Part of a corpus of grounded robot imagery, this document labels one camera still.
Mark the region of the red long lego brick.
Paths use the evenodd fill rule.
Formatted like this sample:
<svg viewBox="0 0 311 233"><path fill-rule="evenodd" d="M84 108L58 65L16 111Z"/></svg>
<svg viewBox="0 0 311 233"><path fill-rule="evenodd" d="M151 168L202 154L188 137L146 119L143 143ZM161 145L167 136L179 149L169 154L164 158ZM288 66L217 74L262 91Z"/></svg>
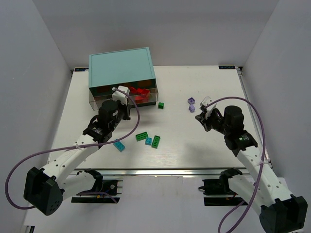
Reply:
<svg viewBox="0 0 311 233"><path fill-rule="evenodd" d="M143 96L143 97L145 97L147 99L149 97L149 95L150 95L150 91L148 89L138 88L137 89L137 94L140 95L140 96Z"/></svg>

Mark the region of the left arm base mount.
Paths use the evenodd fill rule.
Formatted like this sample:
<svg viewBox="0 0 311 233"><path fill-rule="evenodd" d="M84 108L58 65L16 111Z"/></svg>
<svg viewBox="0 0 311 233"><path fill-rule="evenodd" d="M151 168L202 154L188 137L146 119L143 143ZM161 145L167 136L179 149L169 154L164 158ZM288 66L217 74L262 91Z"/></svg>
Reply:
<svg viewBox="0 0 311 233"><path fill-rule="evenodd" d="M103 175L93 169L86 169L86 173L95 178L95 184L90 190L71 198L71 203L96 203L96 204L117 204L122 194L122 180L105 179Z"/></svg>

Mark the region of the small red lego brick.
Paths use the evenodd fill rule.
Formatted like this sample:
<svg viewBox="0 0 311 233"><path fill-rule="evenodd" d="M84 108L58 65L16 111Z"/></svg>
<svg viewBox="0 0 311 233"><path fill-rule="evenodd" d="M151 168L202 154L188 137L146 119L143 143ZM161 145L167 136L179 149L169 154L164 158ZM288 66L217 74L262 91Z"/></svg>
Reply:
<svg viewBox="0 0 311 233"><path fill-rule="evenodd" d="M147 102L148 99L146 99L145 97L143 96L135 96L135 102L136 104L141 104L141 103L145 103Z"/></svg>

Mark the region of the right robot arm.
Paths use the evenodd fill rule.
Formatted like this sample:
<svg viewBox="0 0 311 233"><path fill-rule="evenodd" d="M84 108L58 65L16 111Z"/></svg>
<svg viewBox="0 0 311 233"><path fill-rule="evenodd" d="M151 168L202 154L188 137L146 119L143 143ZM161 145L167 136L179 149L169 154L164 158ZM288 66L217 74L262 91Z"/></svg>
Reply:
<svg viewBox="0 0 311 233"><path fill-rule="evenodd" d="M215 130L224 135L225 144L245 166L254 182L243 173L231 168L219 177L219 186L227 193L238 194L259 216L267 233L289 233L304 227L308 204L296 197L277 177L260 156L254 137L244 129L241 108L228 106L224 114L213 107L195 116L205 131Z"/></svg>

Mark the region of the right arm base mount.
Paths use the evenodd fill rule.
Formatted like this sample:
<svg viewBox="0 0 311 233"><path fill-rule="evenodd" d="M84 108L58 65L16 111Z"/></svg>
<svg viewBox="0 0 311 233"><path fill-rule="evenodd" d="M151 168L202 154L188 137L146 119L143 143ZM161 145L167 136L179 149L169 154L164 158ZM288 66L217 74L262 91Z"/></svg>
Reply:
<svg viewBox="0 0 311 233"><path fill-rule="evenodd" d="M229 189L228 183L229 178L242 174L239 169L230 168L222 171L217 179L202 180L203 185L198 190L204 194L204 206L237 206L240 203L247 205L237 193Z"/></svg>

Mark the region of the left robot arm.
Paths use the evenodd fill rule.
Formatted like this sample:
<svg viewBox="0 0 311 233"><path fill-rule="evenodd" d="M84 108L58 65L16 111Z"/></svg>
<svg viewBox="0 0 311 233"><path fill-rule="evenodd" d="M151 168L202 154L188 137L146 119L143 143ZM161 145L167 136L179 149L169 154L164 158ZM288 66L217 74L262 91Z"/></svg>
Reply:
<svg viewBox="0 0 311 233"><path fill-rule="evenodd" d="M130 119L130 106L117 100L106 100L88 127L76 141L54 161L38 169L31 168L26 176L24 198L44 215L53 214L62 201L81 192L100 192L101 173L88 168L71 177L79 164L107 142L121 120Z"/></svg>

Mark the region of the red arch lego piece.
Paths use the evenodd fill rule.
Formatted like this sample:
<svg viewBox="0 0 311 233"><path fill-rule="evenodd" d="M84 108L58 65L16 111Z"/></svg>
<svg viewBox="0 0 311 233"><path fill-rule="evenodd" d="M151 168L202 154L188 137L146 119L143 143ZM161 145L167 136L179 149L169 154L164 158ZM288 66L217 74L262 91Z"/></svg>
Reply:
<svg viewBox="0 0 311 233"><path fill-rule="evenodd" d="M136 95L137 94L137 90L134 87L129 87L129 89L130 89L130 93L132 95Z"/></svg>

